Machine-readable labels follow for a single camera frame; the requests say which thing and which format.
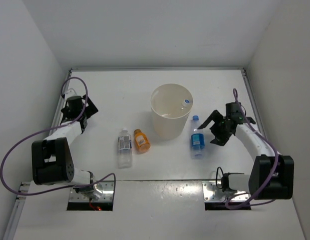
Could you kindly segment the clear bottle blue label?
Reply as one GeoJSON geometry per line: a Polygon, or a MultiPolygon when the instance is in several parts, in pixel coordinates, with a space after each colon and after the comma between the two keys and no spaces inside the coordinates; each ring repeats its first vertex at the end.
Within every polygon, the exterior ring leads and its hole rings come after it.
{"type": "Polygon", "coordinates": [[[190,152],[193,159],[203,159],[205,155],[205,141],[199,116],[194,115],[190,123],[190,152]]]}

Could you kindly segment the clear unlabelled plastic bottle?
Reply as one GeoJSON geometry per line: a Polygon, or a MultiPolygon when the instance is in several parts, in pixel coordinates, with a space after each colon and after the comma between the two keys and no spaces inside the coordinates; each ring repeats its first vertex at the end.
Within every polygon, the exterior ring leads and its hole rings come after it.
{"type": "Polygon", "coordinates": [[[181,102],[175,103],[168,111],[170,118],[179,118],[190,111],[192,102],[188,99],[184,99],[181,102]]]}

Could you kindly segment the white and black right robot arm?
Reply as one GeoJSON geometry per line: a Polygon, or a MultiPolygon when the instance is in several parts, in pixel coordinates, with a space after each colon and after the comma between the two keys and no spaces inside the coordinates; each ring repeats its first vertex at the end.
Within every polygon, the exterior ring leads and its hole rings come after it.
{"type": "Polygon", "coordinates": [[[210,123],[214,135],[212,144],[224,146],[231,136],[242,142],[253,160],[249,175],[227,172],[221,178],[223,192],[244,191],[255,200],[288,200],[293,195],[294,161],[289,155],[281,155],[254,127],[256,122],[242,111],[241,104],[226,104],[226,115],[214,110],[199,126],[210,123]]]}

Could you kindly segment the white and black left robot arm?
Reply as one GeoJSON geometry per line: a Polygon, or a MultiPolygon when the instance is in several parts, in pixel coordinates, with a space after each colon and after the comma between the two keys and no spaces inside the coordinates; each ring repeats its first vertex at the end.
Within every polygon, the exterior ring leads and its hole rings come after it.
{"type": "Polygon", "coordinates": [[[79,96],[74,89],[70,89],[65,93],[65,106],[61,112],[61,124],[64,127],[32,143],[33,181],[37,185],[47,186],[89,185],[93,182],[93,174],[74,167],[70,145],[85,131],[88,119],[98,109],[88,97],[79,96]]]}

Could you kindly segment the cream plastic bin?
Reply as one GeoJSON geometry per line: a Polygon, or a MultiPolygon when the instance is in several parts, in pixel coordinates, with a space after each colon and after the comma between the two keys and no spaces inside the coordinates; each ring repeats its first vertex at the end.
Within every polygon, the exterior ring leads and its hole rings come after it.
{"type": "Polygon", "coordinates": [[[193,96],[187,88],[168,83],[152,92],[150,106],[155,132],[164,140],[172,140],[184,129],[193,106],[193,96]]]}

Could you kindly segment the clear bottle white label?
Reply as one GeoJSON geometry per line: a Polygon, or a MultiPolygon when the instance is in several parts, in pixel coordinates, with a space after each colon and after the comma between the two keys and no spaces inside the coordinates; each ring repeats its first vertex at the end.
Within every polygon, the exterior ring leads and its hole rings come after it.
{"type": "Polygon", "coordinates": [[[130,168],[132,166],[131,135],[126,128],[122,128],[118,136],[118,168],[130,168]]]}

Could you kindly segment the orange plastic bottle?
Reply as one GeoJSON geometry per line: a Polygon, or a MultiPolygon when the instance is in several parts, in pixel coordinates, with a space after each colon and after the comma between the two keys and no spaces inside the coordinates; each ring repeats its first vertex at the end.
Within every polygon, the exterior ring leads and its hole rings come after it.
{"type": "Polygon", "coordinates": [[[145,153],[150,149],[149,140],[140,129],[134,130],[134,142],[139,153],[145,153]]]}

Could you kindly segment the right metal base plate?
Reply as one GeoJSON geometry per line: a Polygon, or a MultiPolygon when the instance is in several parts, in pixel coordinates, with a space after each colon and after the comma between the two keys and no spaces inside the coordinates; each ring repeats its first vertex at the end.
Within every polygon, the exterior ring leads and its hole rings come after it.
{"type": "Polygon", "coordinates": [[[231,202],[241,203],[250,198],[245,191],[222,191],[214,180],[202,182],[203,198],[205,203],[224,203],[231,198],[231,202]]]}

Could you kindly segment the metal base plate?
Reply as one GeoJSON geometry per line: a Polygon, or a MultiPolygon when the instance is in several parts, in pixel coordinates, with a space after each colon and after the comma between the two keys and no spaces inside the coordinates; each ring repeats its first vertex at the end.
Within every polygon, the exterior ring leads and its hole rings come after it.
{"type": "Polygon", "coordinates": [[[72,188],[69,194],[70,203],[110,203],[113,201],[114,182],[100,182],[90,187],[72,188]]]}
{"type": "Polygon", "coordinates": [[[214,180],[202,182],[203,198],[205,203],[224,203],[231,198],[231,202],[241,203],[250,198],[245,191],[222,191],[214,180]]]}

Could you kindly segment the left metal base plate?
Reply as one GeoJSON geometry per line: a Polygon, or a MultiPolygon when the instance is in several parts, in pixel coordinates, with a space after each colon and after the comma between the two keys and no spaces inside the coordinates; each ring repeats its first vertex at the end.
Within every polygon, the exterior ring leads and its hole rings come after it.
{"type": "Polygon", "coordinates": [[[70,203],[110,203],[113,201],[114,182],[100,182],[90,187],[72,188],[69,194],[70,203]]]}

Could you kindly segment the left aluminium frame rail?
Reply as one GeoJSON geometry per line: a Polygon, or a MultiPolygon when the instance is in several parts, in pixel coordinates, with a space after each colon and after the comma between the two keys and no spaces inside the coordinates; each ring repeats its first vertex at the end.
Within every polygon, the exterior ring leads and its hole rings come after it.
{"type": "MultiPolygon", "coordinates": [[[[64,85],[67,84],[68,79],[71,77],[71,71],[67,71],[66,78],[64,79],[63,83],[58,84],[57,86],[61,87],[60,92],[58,95],[58,104],[56,106],[56,111],[54,114],[54,118],[52,121],[52,125],[50,128],[46,128],[44,130],[40,130],[38,132],[35,132],[20,141],[18,141],[15,145],[13,145],[8,152],[5,154],[4,159],[2,160],[1,166],[0,166],[0,180],[3,186],[11,193],[14,194],[14,205],[12,210],[10,211],[9,215],[9,221],[7,223],[5,233],[3,236],[4,240],[11,240],[14,238],[17,225],[26,201],[27,196],[31,196],[32,194],[29,193],[29,182],[20,182],[19,188],[17,190],[12,189],[8,186],[8,184],[5,181],[4,178],[4,165],[9,157],[9,155],[12,153],[14,149],[16,149],[19,145],[21,145],[23,142],[28,141],[30,138],[35,137],[39,135],[40,137],[37,138],[40,142],[43,140],[43,137],[46,137],[48,134],[51,134],[54,132],[59,124],[59,118],[62,115],[59,112],[59,109],[61,108],[62,104],[64,103],[64,97],[65,94],[64,91],[64,85]]],[[[35,148],[32,148],[31,146],[27,147],[27,153],[29,155],[25,158],[27,163],[27,170],[28,170],[28,176],[29,179],[33,180],[36,177],[37,174],[37,168],[43,168],[46,164],[46,160],[44,159],[45,152],[41,149],[40,146],[36,146],[35,148]]]]}

